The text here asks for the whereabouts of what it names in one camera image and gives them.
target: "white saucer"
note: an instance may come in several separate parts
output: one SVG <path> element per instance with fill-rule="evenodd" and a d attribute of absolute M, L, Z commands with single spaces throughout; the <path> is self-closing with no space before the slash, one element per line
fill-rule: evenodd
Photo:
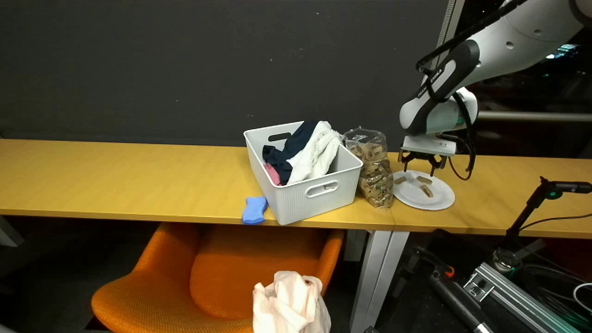
<path fill-rule="evenodd" d="M 392 193 L 405 205 L 424 208 L 424 210 L 440 210 L 440 208 L 448 208 L 455 201 L 455 192 L 448 186 L 448 182 L 425 171 L 400 169 L 392 173 L 392 179 L 394 179 Z"/>

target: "blue object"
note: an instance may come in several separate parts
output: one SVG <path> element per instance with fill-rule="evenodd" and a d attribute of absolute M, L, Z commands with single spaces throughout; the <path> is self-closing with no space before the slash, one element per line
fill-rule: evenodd
<path fill-rule="evenodd" d="M 265 195 L 246 197 L 246 206 L 242 210 L 242 223 L 248 223 L 248 225 L 261 223 L 265 208 L 266 208 L 266 197 Z"/>

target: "white plastic basket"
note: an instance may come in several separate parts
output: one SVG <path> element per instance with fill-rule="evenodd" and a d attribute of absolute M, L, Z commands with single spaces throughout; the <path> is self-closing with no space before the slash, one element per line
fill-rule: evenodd
<path fill-rule="evenodd" d="M 300 123 L 302 121 L 290 121 L 244 131 L 252 169 L 281 225 L 351 203 L 363 166 L 363 160 L 340 143 L 324 177 L 305 179 L 294 184 L 274 184 L 265 171 L 263 145 L 268 143 L 283 149 L 287 134 L 294 132 Z"/>

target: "orange chair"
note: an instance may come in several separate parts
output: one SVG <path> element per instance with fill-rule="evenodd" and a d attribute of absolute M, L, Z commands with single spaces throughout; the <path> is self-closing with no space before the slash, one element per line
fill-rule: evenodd
<path fill-rule="evenodd" d="M 344 230 L 161 223 L 131 273 L 92 295 L 111 330 L 252 330 L 252 290 L 276 269 L 333 275 Z"/>

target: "glass jar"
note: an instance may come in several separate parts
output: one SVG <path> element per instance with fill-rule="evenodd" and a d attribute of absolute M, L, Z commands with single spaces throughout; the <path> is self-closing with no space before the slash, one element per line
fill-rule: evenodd
<path fill-rule="evenodd" d="M 385 132 L 377 129 L 355 127 L 344 132 L 344 143 L 364 164 L 359 173 L 359 188 L 376 206 L 390 206 L 392 169 Z"/>

